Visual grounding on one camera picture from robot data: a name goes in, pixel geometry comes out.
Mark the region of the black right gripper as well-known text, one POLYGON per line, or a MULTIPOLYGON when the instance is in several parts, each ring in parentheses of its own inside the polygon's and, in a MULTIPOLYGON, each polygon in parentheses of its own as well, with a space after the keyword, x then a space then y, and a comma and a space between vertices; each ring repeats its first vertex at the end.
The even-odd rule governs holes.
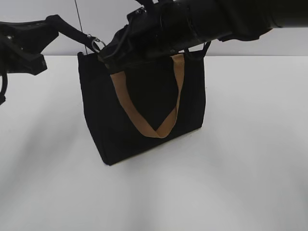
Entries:
POLYGON ((184 51, 191 59, 206 55, 209 41, 198 37, 187 1, 140 0, 127 15, 128 24, 99 53, 111 73, 184 51))

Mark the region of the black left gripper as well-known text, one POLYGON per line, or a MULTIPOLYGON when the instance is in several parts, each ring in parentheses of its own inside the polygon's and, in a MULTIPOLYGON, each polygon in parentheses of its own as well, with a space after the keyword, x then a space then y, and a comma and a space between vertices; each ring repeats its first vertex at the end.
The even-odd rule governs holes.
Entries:
POLYGON ((38 75, 47 70, 42 51, 52 43, 59 32, 94 51, 92 41, 85 33, 70 24, 59 24, 59 15, 32 22, 0 23, 0 74, 26 73, 38 75))

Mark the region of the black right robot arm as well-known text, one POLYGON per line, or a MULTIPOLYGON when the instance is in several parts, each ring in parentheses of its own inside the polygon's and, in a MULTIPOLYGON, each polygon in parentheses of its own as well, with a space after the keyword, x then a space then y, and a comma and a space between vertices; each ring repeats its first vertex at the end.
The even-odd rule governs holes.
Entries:
POLYGON ((142 0, 99 57, 113 71, 213 40, 253 41, 308 25, 305 0, 142 0))

